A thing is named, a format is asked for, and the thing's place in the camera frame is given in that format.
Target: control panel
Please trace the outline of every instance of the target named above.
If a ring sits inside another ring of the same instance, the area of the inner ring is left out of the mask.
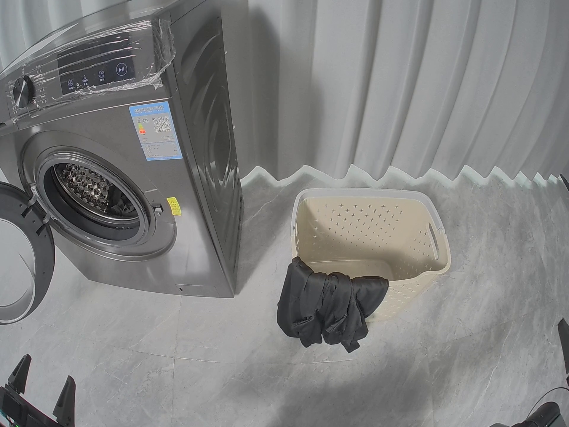
[[[127,32],[104,36],[57,55],[61,93],[136,77],[134,52]]]
[[[41,64],[36,65],[35,68],[27,66],[20,71],[14,71],[13,74],[0,81],[0,89],[4,88],[6,98],[8,98],[7,104],[11,117],[26,114],[31,108],[47,104],[45,82],[38,82],[34,79],[43,75],[43,67]]]

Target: floor tile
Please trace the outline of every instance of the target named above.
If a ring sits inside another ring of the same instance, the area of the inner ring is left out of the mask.
[[[559,319],[551,303],[487,331],[429,348],[435,425],[523,421],[543,393],[565,381]],[[567,412],[567,396],[560,396]]]
[[[180,296],[87,280],[59,251],[48,293],[31,317],[128,350],[174,356]]]
[[[554,204],[544,220],[547,231],[542,258],[547,273],[549,295],[562,306],[569,306],[569,212],[560,202]]]
[[[431,426],[426,354],[314,364],[176,359],[173,425]]]
[[[11,334],[26,340],[0,361],[0,375],[7,379],[19,359],[30,354],[25,397],[38,409],[52,413],[71,375],[77,385],[78,425],[170,425],[173,358],[115,348],[47,325],[33,334],[23,329]]]

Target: washing machine door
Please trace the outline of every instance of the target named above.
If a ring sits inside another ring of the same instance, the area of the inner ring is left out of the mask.
[[[0,324],[20,321],[46,295],[55,264],[45,212],[21,189],[0,182]]]

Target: white curtain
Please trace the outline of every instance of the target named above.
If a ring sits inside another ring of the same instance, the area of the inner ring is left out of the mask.
[[[0,62],[122,0],[0,0]],[[241,173],[569,171],[569,0],[223,0]]]

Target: blue sticker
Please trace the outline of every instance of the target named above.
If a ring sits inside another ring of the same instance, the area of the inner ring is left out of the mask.
[[[129,110],[146,160],[182,158],[167,101],[129,106]]]

